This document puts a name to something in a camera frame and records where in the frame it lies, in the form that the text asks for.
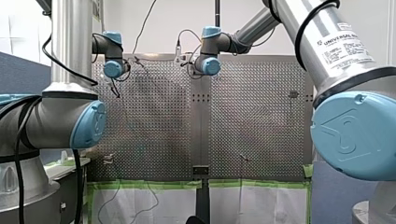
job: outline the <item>light blue joint cap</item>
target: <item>light blue joint cap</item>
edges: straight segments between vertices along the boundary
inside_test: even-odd
[[[117,44],[122,45],[121,34],[119,32],[104,31],[103,35],[110,38],[112,41],[116,42]]]
[[[104,72],[107,77],[117,78],[122,75],[122,66],[116,61],[107,61]]]
[[[202,61],[202,72],[205,75],[214,76],[221,70],[221,64],[217,58],[207,58]]]
[[[78,118],[70,138],[70,147],[73,149],[94,147],[102,138],[105,126],[105,105],[100,101],[94,101]]]
[[[320,155],[346,175],[396,180],[396,100],[368,91],[347,91],[324,101],[312,118]]]
[[[0,105],[6,105],[32,94],[0,94]]]
[[[210,38],[221,34],[221,28],[217,26],[206,26],[202,31],[202,38]]]

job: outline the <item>black bracket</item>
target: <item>black bracket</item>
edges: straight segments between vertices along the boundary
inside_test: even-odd
[[[209,166],[208,165],[193,166],[192,173],[194,175],[209,175]]]

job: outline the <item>robotic arm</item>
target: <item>robotic arm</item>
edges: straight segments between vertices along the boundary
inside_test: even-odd
[[[104,73],[110,78],[130,69],[122,59],[120,34],[92,35],[91,0],[38,2],[51,10],[51,83],[42,96],[0,95],[0,219],[5,223],[60,223],[59,185],[49,183],[39,149],[83,149],[101,139],[106,109],[92,89],[97,84],[93,54],[105,54]]]
[[[396,68],[376,65],[339,15],[337,0],[263,2],[268,8],[233,35],[219,27],[204,29],[201,54],[192,65],[195,74],[217,74],[221,51],[248,53],[255,41],[282,22],[297,61],[318,91],[311,135],[321,156],[336,170],[358,179],[395,180],[396,116],[390,112],[396,111],[395,98],[390,93],[348,90],[394,76]]]

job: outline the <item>green tape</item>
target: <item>green tape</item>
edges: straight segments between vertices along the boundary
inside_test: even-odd
[[[309,185],[306,193],[306,224],[311,224],[311,202],[312,202],[312,184]]]
[[[314,164],[303,165],[304,174],[306,178],[311,178],[314,173]]]
[[[144,180],[120,180],[111,182],[90,182],[88,188],[97,189],[200,189],[201,181],[157,182]]]
[[[157,182],[144,180],[118,180],[104,182],[89,182],[87,201],[88,201],[88,223],[92,223],[92,206],[93,194],[97,190],[106,189],[152,189],[152,190],[168,190],[168,189],[200,189],[201,181],[178,181],[178,182]]]
[[[209,187],[218,188],[237,188],[241,186],[241,180],[210,180]],[[273,189],[308,189],[310,182],[278,182],[265,180],[242,180],[242,186],[263,187]]]

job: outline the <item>gray wall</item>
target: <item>gray wall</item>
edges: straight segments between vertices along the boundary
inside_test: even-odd
[[[376,182],[362,181],[335,171],[325,161],[314,163],[312,224],[351,224],[352,207],[374,194]]]

